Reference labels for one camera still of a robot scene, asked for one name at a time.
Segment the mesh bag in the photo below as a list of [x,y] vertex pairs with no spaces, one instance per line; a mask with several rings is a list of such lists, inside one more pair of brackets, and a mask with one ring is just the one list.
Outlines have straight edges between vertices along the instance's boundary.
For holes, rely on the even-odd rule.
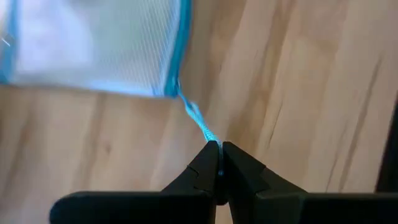
[[11,0],[4,83],[175,96],[190,0]]

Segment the wooden surface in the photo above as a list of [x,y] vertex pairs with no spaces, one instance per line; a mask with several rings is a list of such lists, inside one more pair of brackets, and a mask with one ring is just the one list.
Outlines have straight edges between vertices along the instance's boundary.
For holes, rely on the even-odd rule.
[[[182,83],[210,128],[306,190],[373,191],[398,90],[398,1],[194,11]],[[45,223],[76,190],[160,190],[204,144],[179,100],[2,87],[0,223]]]

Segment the black object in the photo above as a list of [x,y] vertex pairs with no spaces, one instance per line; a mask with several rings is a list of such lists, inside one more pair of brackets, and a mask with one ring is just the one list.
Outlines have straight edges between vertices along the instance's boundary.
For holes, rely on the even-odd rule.
[[390,133],[380,168],[377,192],[398,192],[398,104],[390,127]]
[[234,223],[397,223],[396,194],[310,194],[230,142],[209,142],[161,192],[80,192],[61,198],[50,222],[214,223],[229,202]]

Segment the blue edge binding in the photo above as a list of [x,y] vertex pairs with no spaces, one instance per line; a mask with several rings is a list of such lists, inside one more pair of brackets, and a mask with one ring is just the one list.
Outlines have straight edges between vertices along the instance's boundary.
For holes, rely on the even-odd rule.
[[[11,0],[10,13],[6,22],[6,35],[11,36],[17,40],[17,0]],[[190,37],[190,28],[192,22],[192,0],[181,0],[180,8],[180,24],[178,27],[177,38],[175,41],[174,52],[170,62],[169,74],[165,86],[165,94],[173,98],[180,96],[185,105],[185,110],[188,115],[196,122],[202,130],[203,135],[207,141],[216,141],[219,145],[219,171],[218,175],[223,175],[223,150],[222,142],[215,134],[208,128],[205,119],[200,113],[198,105],[186,99],[183,95],[178,75],[180,73],[180,66],[183,62],[184,54],[187,49],[188,40]],[[0,66],[0,83],[8,83],[9,76],[11,75],[14,57],[16,52],[16,41],[8,46],[3,41],[2,44],[2,60]]]
[[173,98],[180,96],[185,105],[187,114],[196,122],[202,130],[203,135],[207,141],[216,141],[219,146],[219,171],[218,175],[223,175],[223,150],[222,142],[217,136],[208,128],[205,119],[200,113],[198,105],[187,100],[181,90],[178,81],[180,67],[183,62],[184,54],[187,49],[188,40],[190,36],[190,28],[192,22],[192,0],[181,0],[180,24],[178,28],[177,38],[175,41],[175,48],[170,62],[169,75],[165,86],[165,94]]
[[8,83],[9,76],[11,75],[15,51],[16,51],[16,39],[17,39],[17,0],[11,0],[10,13],[5,23],[5,32],[1,34],[2,38],[4,35],[12,37],[14,39],[11,46],[8,46],[4,40],[1,40],[1,65],[0,65],[0,83]]

